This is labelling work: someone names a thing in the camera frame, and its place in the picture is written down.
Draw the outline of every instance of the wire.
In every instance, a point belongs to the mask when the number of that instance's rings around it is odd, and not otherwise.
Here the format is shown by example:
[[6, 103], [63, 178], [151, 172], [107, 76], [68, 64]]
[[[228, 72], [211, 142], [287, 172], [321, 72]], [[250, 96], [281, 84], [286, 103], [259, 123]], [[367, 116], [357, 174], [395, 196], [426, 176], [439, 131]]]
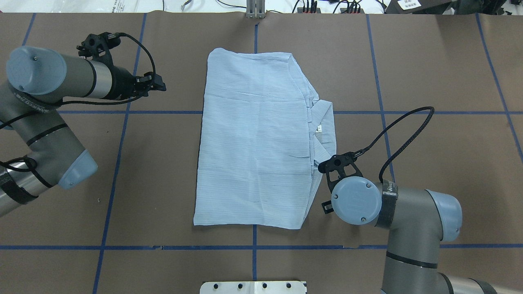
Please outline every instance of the wire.
[[372, 143], [370, 143], [370, 145], [368, 145], [367, 147], [363, 148], [363, 149], [360, 149], [356, 152], [354, 152], [354, 157], [355, 158], [358, 158], [360, 156], [362, 156], [365, 152], [369, 151], [369, 149], [372, 148], [372, 146], [374, 146], [374, 144], [376, 144], [376, 142], [381, 138], [381, 136], [383, 136], [388, 130], [390, 130], [390, 128], [394, 127], [395, 124], [397, 124], [398, 122], [400, 122], [401, 120], [403, 120], [404, 118], [406, 118], [407, 116], [411, 115], [411, 114], [414, 114], [416, 112], [420, 112], [420, 111], [423, 111], [423, 110], [429, 110], [429, 113], [427, 115], [427, 118], [425, 119], [425, 121], [422, 123], [422, 125], [416, 130], [416, 132], [414, 132], [414, 134], [396, 151], [394, 152], [394, 154], [392, 154], [392, 156], [387, 159], [387, 161], [383, 164], [383, 166], [381, 167], [381, 170], [380, 170], [380, 174], [379, 174], [379, 179], [380, 179], [380, 183], [383, 182], [383, 173], [385, 172], [385, 169], [389, 166], [389, 164], [400, 154], [403, 152], [403, 150], [405, 150], [405, 148], [407, 148], [407, 146], [409, 146], [410, 143], [412, 143], [412, 141], [414, 141], [414, 139], [421, 133], [421, 131], [423, 131], [423, 129], [427, 126], [427, 124], [430, 122], [430, 119], [432, 118], [432, 115], [434, 114], [434, 107], [432, 106], [425, 106], [425, 107], [420, 107], [420, 108], [416, 108], [414, 110], [411, 110], [407, 113], [405, 113], [404, 115], [402, 115], [401, 117], [399, 117], [397, 120], [393, 121], [390, 125], [388, 125], [383, 131], [381, 131], [381, 133], [376, 137], [376, 139], [374, 139], [374, 141]]
[[[303, 1], [303, 8], [305, 8], [305, 0], [301, 0]], [[296, 1], [296, 4], [294, 5], [294, 8], [292, 9], [292, 12], [291, 13], [294, 13], [294, 11], [296, 10], [296, 6], [298, 6], [298, 3], [300, 2], [300, 0], [297, 0]]]
[[142, 43], [140, 43], [140, 41], [135, 39], [133, 36], [131, 36], [131, 35], [127, 34], [127, 33], [124, 33], [124, 32], [117, 32], [117, 33], [115, 33], [115, 36], [117, 36], [117, 37], [127, 37], [127, 38], [131, 39], [136, 44], [138, 44], [138, 46], [140, 46], [143, 49], [143, 51], [145, 51], [145, 54], [147, 54], [147, 56], [149, 57], [149, 60], [151, 61], [151, 66], [153, 68], [153, 75], [152, 75], [151, 82], [145, 88], [145, 90], [143, 92], [139, 93], [136, 97], [133, 97], [131, 99], [122, 100], [122, 101], [116, 101], [116, 102], [95, 102], [95, 101], [84, 101], [84, 100], [71, 100], [71, 101], [60, 102], [60, 103], [52, 105], [52, 106], [62, 106], [62, 105], [67, 105], [67, 104], [120, 105], [120, 104], [126, 104], [126, 103], [131, 103], [133, 101], [136, 101], [136, 100], [142, 98], [147, 93], [147, 91], [149, 90], [149, 88], [153, 84], [154, 77], [156, 76], [156, 66], [154, 65], [153, 57], [149, 53], [149, 50], [147, 50], [147, 48]]
[[237, 8], [245, 8], [245, 9], [247, 9], [247, 7], [245, 7], [245, 6], [231, 5], [231, 4], [223, 3], [220, 0], [216, 0], [216, 1], [220, 2], [223, 5], [227, 5], [229, 7], [237, 7]]
[[348, 3], [349, 3], [348, 0], [341, 0], [340, 2], [338, 2], [338, 4], [336, 4], [336, 7], [334, 7], [334, 11], [332, 11], [333, 14], [336, 13], [336, 10], [338, 9], [339, 5], [340, 5], [341, 3], [343, 3], [343, 2], [346, 2], [347, 5], [348, 5]]
[[360, 2], [361, 1], [363, 1], [363, 0], [360, 0], [360, 1], [356, 2], [356, 6], [354, 7], [354, 13], [360, 13], [360, 11], [361, 11]]
[[383, 14], [385, 14], [385, 9], [387, 9], [387, 5], [385, 4], [385, 1], [384, 0], [376, 0], [380, 5], [381, 5], [381, 8], [383, 8]]
[[[7, 126], [10, 126], [12, 123], [14, 123], [15, 121], [18, 121], [22, 118], [25, 118], [25, 117], [28, 117], [28, 116], [32, 116], [32, 115], [35, 115], [35, 114], [38, 114], [39, 112], [36, 112], [36, 111], [30, 111], [30, 112], [27, 112], [23, 115], [20, 115], [20, 116], [17, 116], [3, 124], [0, 125], [0, 130], [2, 130], [3, 128], [7, 127]], [[14, 167], [12, 166], [11, 164], [13, 163], [25, 163], [27, 165], [27, 168], [18, 168], [18, 167]], [[36, 172], [36, 167], [38, 166], [36, 160], [30, 158], [30, 157], [18, 157], [18, 158], [15, 158], [15, 159], [11, 159], [9, 161], [6, 161], [6, 162], [3, 162], [3, 161], [0, 161], [0, 166], [3, 167], [3, 168], [6, 168], [6, 169], [10, 169], [12, 171], [16, 171], [16, 172]]]

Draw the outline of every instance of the robotic arm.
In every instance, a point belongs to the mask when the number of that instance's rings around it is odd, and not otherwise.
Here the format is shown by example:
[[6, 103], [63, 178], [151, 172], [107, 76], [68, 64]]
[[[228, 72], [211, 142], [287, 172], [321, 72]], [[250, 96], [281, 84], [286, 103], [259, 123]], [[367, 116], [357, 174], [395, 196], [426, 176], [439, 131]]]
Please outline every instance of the robotic arm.
[[[113, 65], [109, 50], [120, 44], [120, 37], [132, 39], [145, 50], [151, 59], [152, 72], [143, 77], [133, 76]], [[83, 58], [28, 46], [19, 47], [10, 55], [8, 81], [0, 85], [0, 123], [3, 122], [0, 129], [12, 127], [31, 153], [1, 162], [0, 217], [55, 185], [70, 189], [98, 169], [58, 114], [61, 105], [125, 104], [148, 96], [150, 90], [166, 90], [147, 49], [126, 33], [91, 34], [77, 49]], [[64, 102], [65, 96], [117, 102]]]
[[[334, 155], [318, 170], [327, 175], [331, 200], [325, 213], [335, 212], [353, 225], [373, 225], [389, 230], [383, 273], [383, 294], [522, 294], [487, 282], [438, 273], [440, 241], [455, 240], [462, 212], [457, 199], [430, 190], [398, 188], [384, 180], [373, 183], [354, 164], [355, 154]], [[351, 165], [352, 175], [344, 168]], [[329, 173], [337, 172], [331, 181]]]

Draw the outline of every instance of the folded shirt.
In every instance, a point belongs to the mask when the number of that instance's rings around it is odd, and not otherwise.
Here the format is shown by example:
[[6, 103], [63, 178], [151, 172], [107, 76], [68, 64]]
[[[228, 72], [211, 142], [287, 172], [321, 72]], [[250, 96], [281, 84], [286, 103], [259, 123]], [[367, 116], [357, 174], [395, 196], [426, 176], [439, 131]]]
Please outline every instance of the folded shirt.
[[335, 153], [332, 103], [292, 54], [209, 54], [194, 225], [301, 228]]

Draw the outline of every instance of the grid of blue tape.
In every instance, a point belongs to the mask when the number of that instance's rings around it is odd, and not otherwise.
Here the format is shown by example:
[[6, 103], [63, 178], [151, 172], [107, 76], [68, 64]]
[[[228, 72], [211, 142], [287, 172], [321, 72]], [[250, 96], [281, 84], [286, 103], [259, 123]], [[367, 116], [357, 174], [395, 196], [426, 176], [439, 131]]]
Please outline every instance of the grid of blue tape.
[[[29, 23], [29, 27], [27, 29], [26, 35], [24, 37], [24, 41], [22, 43], [22, 46], [24, 46], [27, 42], [27, 39], [29, 37], [29, 34], [31, 32], [31, 28], [33, 26], [33, 23], [35, 21], [36, 13], [32, 15], [31, 21]], [[401, 115], [406, 113], [407, 111], [386, 111], [383, 108], [383, 101], [381, 98], [381, 88], [380, 88], [380, 82], [378, 77], [378, 67], [376, 63], [376, 56], [374, 54], [374, 45], [372, 41], [372, 31], [370, 26], [370, 18], [369, 15], [366, 15], [367, 18], [367, 29], [369, 33], [369, 42], [370, 42], [370, 50], [372, 55], [372, 65], [374, 68], [374, 77], [376, 79], [376, 89], [378, 93], [378, 102], [380, 105], [379, 111], [335, 111], [334, 114], [336, 115], [349, 115], [349, 114], [355, 114], [355, 115], [380, 115], [382, 125], [385, 128], [386, 121], [385, 121], [385, 115]], [[143, 34], [145, 30], [145, 23], [147, 19], [147, 14], [143, 15], [142, 20], [142, 28], [140, 32], [140, 41], [143, 40]], [[488, 64], [490, 66], [490, 69], [492, 71], [492, 75], [499, 93], [499, 97], [502, 101], [504, 111], [437, 111], [437, 115], [505, 115], [507, 117], [508, 123], [510, 125], [510, 130], [512, 132], [512, 135], [514, 137], [515, 145], [518, 150], [519, 156], [521, 161], [523, 162], [523, 153], [521, 151], [521, 145], [519, 144], [519, 140], [514, 128], [514, 125], [512, 123], [512, 119], [510, 118], [511, 115], [523, 115], [523, 111], [509, 111], [507, 104], [505, 102], [505, 98], [503, 96], [503, 91], [499, 85], [499, 81], [496, 75], [496, 72], [494, 70], [494, 66], [492, 64], [492, 60], [490, 58], [490, 54], [488, 52], [488, 48], [485, 42], [485, 37], [483, 35], [483, 29], [481, 26], [481, 20], [480, 16], [476, 14], [476, 21], [477, 26], [479, 29], [479, 33], [481, 36], [481, 41], [483, 44], [483, 48], [485, 50], [485, 55], [488, 61]], [[254, 27], [254, 53], [258, 53], [258, 24]], [[134, 70], [133, 75], [136, 75], [137, 68], [138, 68], [138, 61], [140, 58], [140, 48], [138, 47], [137, 53], [136, 53], [136, 60], [134, 63]], [[257, 280], [257, 251], [258, 250], [384, 250], [386, 249], [386, 245], [362, 245], [357, 248], [352, 247], [343, 247], [341, 245], [258, 245], [257, 244], [257, 226], [253, 225], [253, 244], [252, 245], [218, 245], [218, 246], [109, 246], [106, 245], [107, 241], [107, 232], [109, 229], [109, 222], [111, 218], [111, 211], [112, 211], [112, 203], [115, 196], [115, 189], [116, 189], [116, 181], [118, 177], [118, 171], [120, 168], [120, 159], [121, 159], [121, 151], [123, 148], [123, 142], [126, 135], [126, 129], [127, 129], [127, 122], [129, 119], [130, 114], [202, 114], [201, 110], [131, 110], [131, 105], [128, 104], [126, 110], [65, 110], [60, 111], [61, 114], [124, 114], [124, 122], [123, 122], [123, 128], [122, 128], [122, 134], [120, 138], [120, 145], [118, 148], [118, 156], [116, 160], [116, 167], [115, 167], [115, 173], [113, 175], [112, 180], [112, 187], [111, 187], [111, 194], [109, 198], [109, 205], [107, 209], [107, 215], [106, 215], [106, 221], [104, 226], [104, 234], [102, 236], [102, 242], [100, 246], [67, 246], [67, 245], [0, 245], [0, 250], [95, 250], [99, 251], [99, 258], [98, 258], [98, 266], [96, 269], [96, 276], [95, 276], [95, 282], [93, 285], [93, 294], [95, 294], [98, 290], [98, 282], [100, 279], [101, 274], [101, 268], [103, 265], [104, 260], [104, 252], [105, 251], [113, 251], [113, 250], [249, 250], [253, 253], [253, 280]], [[389, 138], [388, 135], [385, 134], [385, 145], [387, 150], [387, 155], [390, 156], [390, 145], [389, 145]], [[394, 170], [393, 166], [390, 167], [391, 177], [394, 180]], [[441, 248], [523, 248], [523, 244], [443, 244], [440, 246]]]

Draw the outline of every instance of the brown table surface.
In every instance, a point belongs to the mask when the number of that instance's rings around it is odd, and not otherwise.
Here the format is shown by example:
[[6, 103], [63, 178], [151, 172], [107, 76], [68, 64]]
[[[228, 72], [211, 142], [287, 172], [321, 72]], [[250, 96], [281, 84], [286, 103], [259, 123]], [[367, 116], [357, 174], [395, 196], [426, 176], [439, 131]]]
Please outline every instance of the brown table surface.
[[[483, 15], [0, 14], [0, 64], [22, 44], [75, 55], [89, 33], [123, 31], [143, 40], [168, 89], [130, 108], [61, 109], [99, 170], [0, 219], [0, 292], [198, 293], [204, 281], [253, 279], [379, 292], [387, 232], [325, 216], [325, 180], [299, 231], [192, 225], [207, 56], [217, 47], [291, 52], [334, 103], [339, 153], [435, 106], [386, 178], [461, 202], [461, 235], [442, 246], [440, 272], [523, 290], [522, 25]], [[150, 70], [129, 40], [112, 53], [130, 71]], [[363, 174], [376, 180], [424, 117], [362, 156]], [[4, 161], [28, 151], [16, 133], [1, 138]]]

